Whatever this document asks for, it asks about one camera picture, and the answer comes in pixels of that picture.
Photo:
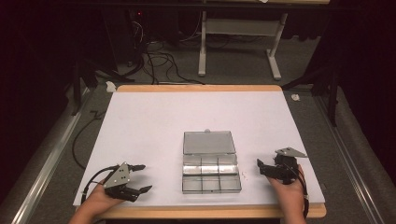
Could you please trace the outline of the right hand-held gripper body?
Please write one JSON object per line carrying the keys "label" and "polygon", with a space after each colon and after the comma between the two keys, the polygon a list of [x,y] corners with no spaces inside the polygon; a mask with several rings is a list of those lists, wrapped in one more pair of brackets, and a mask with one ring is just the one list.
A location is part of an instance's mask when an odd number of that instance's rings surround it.
{"label": "right hand-held gripper body", "polygon": [[306,158],[306,155],[292,147],[285,147],[276,150],[274,158],[276,168],[280,175],[277,178],[283,184],[291,184],[298,177],[298,158]]}

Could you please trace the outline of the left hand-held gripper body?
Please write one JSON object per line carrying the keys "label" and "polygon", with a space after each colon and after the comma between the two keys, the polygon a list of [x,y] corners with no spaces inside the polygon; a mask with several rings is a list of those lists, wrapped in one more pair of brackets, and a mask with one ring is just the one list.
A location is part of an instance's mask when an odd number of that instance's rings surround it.
{"label": "left hand-held gripper body", "polygon": [[138,198],[137,189],[130,189],[127,184],[131,181],[128,163],[124,162],[111,172],[103,184],[106,195],[114,199],[135,202]]}

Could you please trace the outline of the clear plastic compartment box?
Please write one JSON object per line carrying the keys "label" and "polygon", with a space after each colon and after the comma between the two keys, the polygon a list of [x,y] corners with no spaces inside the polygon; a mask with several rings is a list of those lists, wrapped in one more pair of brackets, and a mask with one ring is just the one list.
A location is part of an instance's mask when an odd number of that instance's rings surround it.
{"label": "clear plastic compartment box", "polygon": [[184,132],[182,191],[238,193],[242,189],[230,131]]}

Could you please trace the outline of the person's right hand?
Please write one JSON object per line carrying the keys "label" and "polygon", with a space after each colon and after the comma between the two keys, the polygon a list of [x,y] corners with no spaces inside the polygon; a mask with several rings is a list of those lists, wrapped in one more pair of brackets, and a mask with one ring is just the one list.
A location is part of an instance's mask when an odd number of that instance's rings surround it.
{"label": "person's right hand", "polygon": [[268,177],[268,181],[275,189],[284,216],[288,214],[304,215],[304,188],[300,180],[295,180],[288,185],[284,185],[271,177]]}

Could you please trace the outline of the person's left hand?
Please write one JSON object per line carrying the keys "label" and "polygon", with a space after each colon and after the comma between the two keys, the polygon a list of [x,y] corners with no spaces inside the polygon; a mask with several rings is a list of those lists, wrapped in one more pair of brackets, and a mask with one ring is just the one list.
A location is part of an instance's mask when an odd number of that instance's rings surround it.
{"label": "person's left hand", "polygon": [[114,199],[106,195],[103,182],[100,181],[92,190],[86,201],[81,204],[79,210],[95,217],[120,203],[123,203],[123,200]]}

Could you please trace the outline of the white table mat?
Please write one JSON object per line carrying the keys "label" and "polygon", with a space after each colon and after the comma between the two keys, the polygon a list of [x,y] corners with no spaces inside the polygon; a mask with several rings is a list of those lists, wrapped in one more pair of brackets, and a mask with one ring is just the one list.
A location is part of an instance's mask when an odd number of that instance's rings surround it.
{"label": "white table mat", "polygon": [[[242,189],[238,193],[182,191],[184,132],[230,131]],[[280,91],[116,92],[93,147],[80,191],[105,178],[104,168],[144,164],[131,186],[152,186],[135,206],[265,205],[276,203],[257,160],[272,162],[276,150],[304,150],[285,96]]]}

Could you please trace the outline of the black metal stand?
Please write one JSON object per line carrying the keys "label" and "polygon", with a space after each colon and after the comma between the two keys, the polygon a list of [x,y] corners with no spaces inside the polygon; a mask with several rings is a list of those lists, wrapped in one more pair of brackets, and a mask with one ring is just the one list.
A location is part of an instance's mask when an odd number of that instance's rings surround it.
{"label": "black metal stand", "polygon": [[82,108],[81,81],[84,81],[85,85],[89,89],[95,88],[97,84],[94,82],[94,72],[97,70],[104,72],[106,75],[121,82],[134,82],[133,79],[123,77],[117,72],[107,69],[95,61],[85,58],[77,59],[73,66],[73,116],[75,116]]}
{"label": "black metal stand", "polygon": [[287,91],[298,85],[312,84],[311,93],[313,96],[328,96],[327,117],[332,126],[336,126],[335,109],[337,105],[338,81],[339,67],[325,65],[282,85],[281,89]]}

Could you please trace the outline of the dark computer tower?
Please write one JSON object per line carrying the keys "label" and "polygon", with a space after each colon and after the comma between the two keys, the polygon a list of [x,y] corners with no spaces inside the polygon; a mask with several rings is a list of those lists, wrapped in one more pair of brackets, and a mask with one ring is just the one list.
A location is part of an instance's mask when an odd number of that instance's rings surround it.
{"label": "dark computer tower", "polygon": [[116,64],[137,64],[142,56],[142,27],[127,8],[102,10],[107,36]]}

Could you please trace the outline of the aluminium floor rail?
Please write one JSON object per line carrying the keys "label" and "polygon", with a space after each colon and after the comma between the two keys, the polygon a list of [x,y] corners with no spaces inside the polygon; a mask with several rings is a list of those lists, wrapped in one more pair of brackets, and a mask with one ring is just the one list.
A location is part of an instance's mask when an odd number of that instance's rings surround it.
{"label": "aluminium floor rail", "polygon": [[27,224],[41,200],[80,119],[79,109],[70,103],[29,160],[9,197],[17,210],[8,224]]}
{"label": "aluminium floor rail", "polygon": [[338,129],[333,125],[328,118],[328,110],[325,101],[321,97],[314,98],[315,104],[320,111],[320,114],[325,119],[326,125],[332,134],[332,139],[336,144],[336,151],[343,163],[349,181],[358,197],[361,207],[364,210],[371,224],[385,224],[384,218],[380,214],[378,207],[375,204],[372,193],[370,192],[367,184],[364,182],[357,165],[353,161],[351,155],[347,150],[341,134]]}

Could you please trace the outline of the white metal desk frame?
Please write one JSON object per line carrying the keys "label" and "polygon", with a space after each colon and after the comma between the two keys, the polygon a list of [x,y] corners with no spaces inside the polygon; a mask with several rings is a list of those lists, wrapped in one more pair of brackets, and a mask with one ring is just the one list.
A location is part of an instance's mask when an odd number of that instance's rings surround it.
{"label": "white metal desk frame", "polygon": [[206,74],[206,36],[207,35],[251,35],[271,36],[273,46],[266,50],[266,57],[274,80],[280,80],[281,74],[276,62],[276,50],[288,18],[283,13],[277,21],[248,21],[237,19],[211,19],[207,13],[201,13],[201,47],[199,52],[198,76]]}

